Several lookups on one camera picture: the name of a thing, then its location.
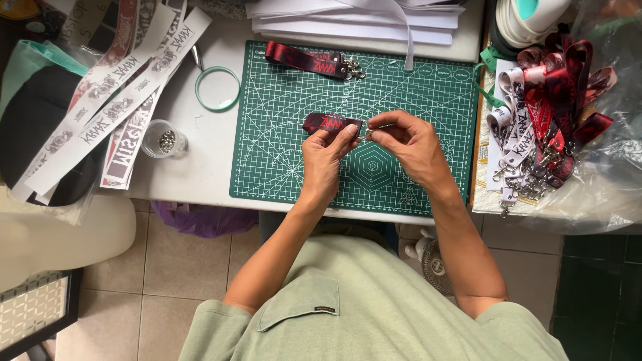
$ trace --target dark green tile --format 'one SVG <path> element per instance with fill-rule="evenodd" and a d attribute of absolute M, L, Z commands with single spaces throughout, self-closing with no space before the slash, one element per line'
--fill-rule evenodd
<path fill-rule="evenodd" d="M 622 264 L 562 257 L 555 315 L 615 322 Z"/>
<path fill-rule="evenodd" d="M 627 244 L 627 256 L 626 260 L 628 262 L 638 262 L 642 263 L 642 236 L 641 235 L 630 235 Z"/>
<path fill-rule="evenodd" d="M 642 360 L 642 324 L 617 324 L 611 361 L 633 360 Z"/>
<path fill-rule="evenodd" d="M 622 234 L 588 234 L 564 237 L 564 255 L 622 261 L 627 237 Z"/>
<path fill-rule="evenodd" d="M 553 336 L 562 343 L 570 361 L 605 361 L 611 355 L 614 323 L 555 317 Z"/>
<path fill-rule="evenodd" d="M 625 263 L 622 268 L 618 321 L 642 324 L 642 265 Z"/>

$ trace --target green measuring tape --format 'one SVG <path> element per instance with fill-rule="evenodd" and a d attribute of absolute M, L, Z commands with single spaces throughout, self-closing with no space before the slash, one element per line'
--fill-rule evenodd
<path fill-rule="evenodd" d="M 224 107 L 220 107 L 220 108 L 214 108 L 214 107 L 210 107 L 210 106 L 206 105 L 203 102 L 203 99 L 201 99 L 200 94 L 198 93 L 198 86 L 200 85 L 201 80 L 203 80 L 203 77 L 205 77 L 205 75 L 208 75 L 209 73 L 212 73 L 212 72 L 215 72 L 215 71 L 223 71 L 225 73 L 228 73 L 228 74 L 232 75 L 234 77 L 234 79 L 236 79 L 236 83 L 239 86 L 239 91 L 236 93 L 236 98 L 234 100 L 232 100 L 231 103 L 227 104 Z M 241 96 L 241 82 L 239 81 L 239 77 L 236 76 L 236 74 L 231 69 L 228 69 L 228 68 L 226 68 L 224 66 L 212 66 L 212 67 L 208 67 L 207 69 L 203 70 L 203 73 L 200 73 L 198 78 L 196 78 L 196 84 L 194 84 L 194 92 L 196 93 L 196 99 L 198 99 L 198 102 L 201 103 L 201 105 L 203 105 L 203 107 L 205 109 L 207 109 L 207 110 L 209 110 L 211 112 L 225 112 L 226 110 L 230 110 L 234 106 L 234 104 L 236 104 L 236 102 L 239 100 L 239 97 Z"/>
<path fill-rule="evenodd" d="M 473 70 L 473 74 L 475 77 L 479 76 L 479 70 L 484 65 L 486 65 L 486 67 L 490 69 L 490 71 L 495 73 L 497 71 L 497 59 L 515 60 L 515 58 L 508 57 L 500 53 L 497 49 L 493 48 L 492 46 L 487 46 L 486 49 L 484 49 L 481 52 L 480 56 L 481 56 L 481 63 L 477 64 L 477 66 Z M 493 96 L 493 93 L 495 93 L 495 85 L 493 85 L 490 88 L 490 93 L 487 93 L 485 90 L 483 90 L 483 88 L 480 87 L 479 83 L 477 82 L 475 82 L 475 87 L 477 87 L 477 90 L 479 90 L 481 95 L 483 95 L 483 97 L 486 98 L 486 101 L 490 106 L 495 108 L 506 106 L 506 103 L 504 103 L 503 101 Z"/>

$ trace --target teal fabric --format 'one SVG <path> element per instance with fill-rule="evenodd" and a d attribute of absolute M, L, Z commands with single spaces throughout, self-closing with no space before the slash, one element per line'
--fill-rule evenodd
<path fill-rule="evenodd" d="M 58 64 L 80 76 L 85 76 L 89 71 L 49 41 L 40 44 L 35 41 L 20 40 L 16 44 L 4 70 L 2 95 L 0 96 L 0 119 L 6 105 L 23 83 L 29 80 L 36 71 L 53 64 Z"/>
<path fill-rule="evenodd" d="M 537 10 L 538 0 L 515 0 L 517 5 L 517 12 L 522 20 L 531 17 Z"/>

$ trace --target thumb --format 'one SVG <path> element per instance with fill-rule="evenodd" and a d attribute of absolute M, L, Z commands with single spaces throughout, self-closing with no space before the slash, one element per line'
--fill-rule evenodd
<path fill-rule="evenodd" d="M 354 138 L 354 135 L 357 133 L 357 126 L 354 124 L 350 124 L 347 127 L 343 128 L 339 134 L 336 135 L 336 138 L 328 146 L 328 149 L 332 151 L 332 153 L 339 153 L 341 152 L 341 149 L 343 149 L 350 141 Z"/>
<path fill-rule="evenodd" d="M 399 151 L 400 147 L 403 146 L 400 142 L 398 142 L 398 140 L 395 139 L 395 137 L 382 130 L 375 130 L 370 136 L 375 143 L 395 155 Z"/>

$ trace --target purple plastic bag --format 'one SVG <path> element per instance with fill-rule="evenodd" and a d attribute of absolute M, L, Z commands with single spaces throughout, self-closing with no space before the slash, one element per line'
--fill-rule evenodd
<path fill-rule="evenodd" d="M 189 211 L 167 209 L 167 202 L 152 200 L 152 208 L 162 221 L 178 232 L 204 238 L 247 232 L 259 223 L 259 211 L 190 204 Z"/>

